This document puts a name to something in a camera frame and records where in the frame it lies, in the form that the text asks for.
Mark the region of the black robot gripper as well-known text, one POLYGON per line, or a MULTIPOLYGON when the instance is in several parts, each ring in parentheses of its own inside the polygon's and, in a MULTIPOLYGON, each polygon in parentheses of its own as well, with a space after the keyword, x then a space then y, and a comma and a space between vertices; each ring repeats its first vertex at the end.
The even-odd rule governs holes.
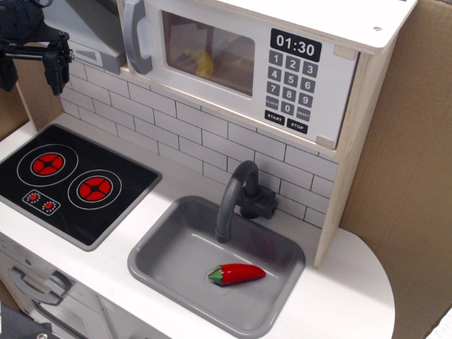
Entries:
POLYGON ((11 92, 18 80, 11 58, 42 60, 44 74, 54 95, 63 93, 69 81, 73 52, 69 34, 48 26, 43 9, 51 1, 1 2, 1 89, 11 92))

